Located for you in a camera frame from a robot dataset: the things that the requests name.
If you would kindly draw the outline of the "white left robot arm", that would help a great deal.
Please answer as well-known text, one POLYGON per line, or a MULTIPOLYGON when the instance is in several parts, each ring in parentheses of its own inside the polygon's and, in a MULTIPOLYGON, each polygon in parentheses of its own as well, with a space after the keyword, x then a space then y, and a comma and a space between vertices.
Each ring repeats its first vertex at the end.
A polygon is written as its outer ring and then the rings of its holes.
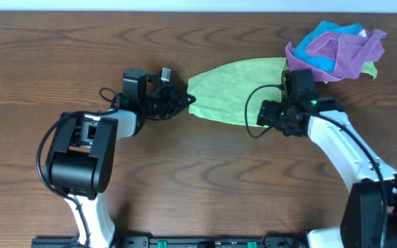
POLYGON ((79 229, 73 238, 35 238, 33 247, 113 247, 116 227, 105 190, 116 141, 135 136, 147 120, 165 121, 195 102, 172 71, 123 72, 123 89, 113 91, 105 112, 64 112, 45 133, 37 151, 43 184, 69 204, 79 229))

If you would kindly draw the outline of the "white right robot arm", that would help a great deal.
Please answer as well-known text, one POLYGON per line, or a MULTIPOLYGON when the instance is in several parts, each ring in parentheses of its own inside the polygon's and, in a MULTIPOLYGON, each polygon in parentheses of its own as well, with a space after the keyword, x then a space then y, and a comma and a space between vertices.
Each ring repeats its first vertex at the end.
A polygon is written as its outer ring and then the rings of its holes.
POLYGON ((379 158, 334 98, 322 98, 311 70, 283 73, 281 101, 264 100, 257 125, 306 136, 349 192, 339 227, 307 233, 308 247, 397 247, 397 171, 379 158))

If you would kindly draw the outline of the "green microfiber cloth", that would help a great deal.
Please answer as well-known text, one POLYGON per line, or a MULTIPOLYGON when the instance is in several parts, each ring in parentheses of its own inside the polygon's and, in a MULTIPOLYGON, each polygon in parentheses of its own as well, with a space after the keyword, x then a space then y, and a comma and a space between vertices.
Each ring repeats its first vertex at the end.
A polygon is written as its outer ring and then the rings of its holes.
POLYGON ((232 125, 256 125, 264 100, 281 100, 282 72, 287 69, 284 57, 258 58, 228 63, 189 78, 187 93, 196 97, 189 113, 199 118, 232 125))

